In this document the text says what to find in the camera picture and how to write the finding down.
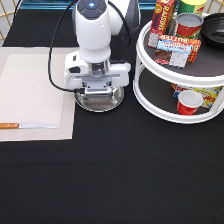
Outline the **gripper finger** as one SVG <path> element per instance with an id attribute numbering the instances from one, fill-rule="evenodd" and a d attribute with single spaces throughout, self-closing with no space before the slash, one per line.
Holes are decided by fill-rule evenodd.
<path id="1" fill-rule="evenodd" d="M 112 96 L 112 92 L 104 93 L 103 97 L 104 98 L 110 98 Z"/>
<path id="2" fill-rule="evenodd" d="M 89 99 L 90 97 L 91 97 L 91 94 L 89 94 L 89 93 L 83 94 L 84 99 Z"/>

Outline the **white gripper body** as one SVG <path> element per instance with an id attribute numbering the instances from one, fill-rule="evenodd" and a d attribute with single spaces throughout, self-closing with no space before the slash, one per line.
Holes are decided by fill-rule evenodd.
<path id="1" fill-rule="evenodd" d="M 75 51 L 65 58 L 65 87 L 84 88 L 86 91 L 107 91 L 109 87 L 124 87 L 129 84 L 131 65 L 127 62 L 87 63 Z"/>

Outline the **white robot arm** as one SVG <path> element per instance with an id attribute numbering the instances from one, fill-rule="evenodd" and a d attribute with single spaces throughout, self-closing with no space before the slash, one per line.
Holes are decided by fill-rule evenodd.
<path id="1" fill-rule="evenodd" d="M 79 0 L 72 13 L 79 49 L 65 59 L 65 87 L 82 97 L 110 96 L 129 84 L 128 62 L 112 62 L 112 36 L 140 25 L 138 0 Z"/>

